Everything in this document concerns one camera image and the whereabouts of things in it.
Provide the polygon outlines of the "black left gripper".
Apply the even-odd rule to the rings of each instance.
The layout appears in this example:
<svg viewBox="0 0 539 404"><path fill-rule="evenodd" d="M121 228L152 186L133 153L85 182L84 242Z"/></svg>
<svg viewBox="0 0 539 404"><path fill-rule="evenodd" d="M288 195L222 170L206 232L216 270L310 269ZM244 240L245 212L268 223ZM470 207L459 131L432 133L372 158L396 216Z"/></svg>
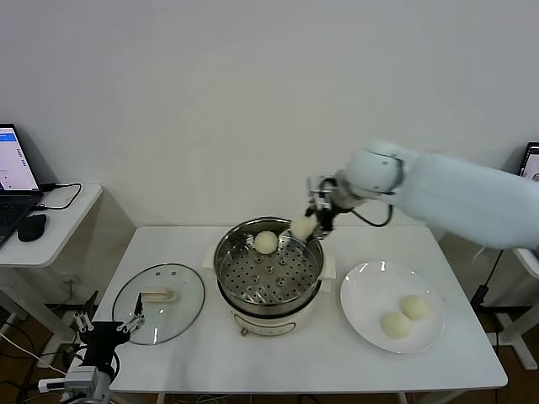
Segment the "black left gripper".
<svg viewBox="0 0 539 404"><path fill-rule="evenodd" d="M126 332L137 331L145 321L143 314L142 293L137 296L135 308L125 322L94 322L95 301L99 292L94 291L81 308L74 313L77 330L86 350L83 366L101 367L111 365L115 349L126 343Z"/></svg>

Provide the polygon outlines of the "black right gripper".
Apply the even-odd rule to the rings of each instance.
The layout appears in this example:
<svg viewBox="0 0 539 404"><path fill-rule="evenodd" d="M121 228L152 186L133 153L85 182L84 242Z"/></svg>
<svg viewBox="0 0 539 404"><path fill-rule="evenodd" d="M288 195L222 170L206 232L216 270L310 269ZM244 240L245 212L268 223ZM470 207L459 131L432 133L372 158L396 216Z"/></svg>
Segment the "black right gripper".
<svg viewBox="0 0 539 404"><path fill-rule="evenodd" d="M334 230L334 218L336 216L333 206L323 207L316 211L316 205L310 203L307 207L304 216L317 217L317 229L314 229L311 235L307 238L307 242L321 242L326 239Z"/></svg>

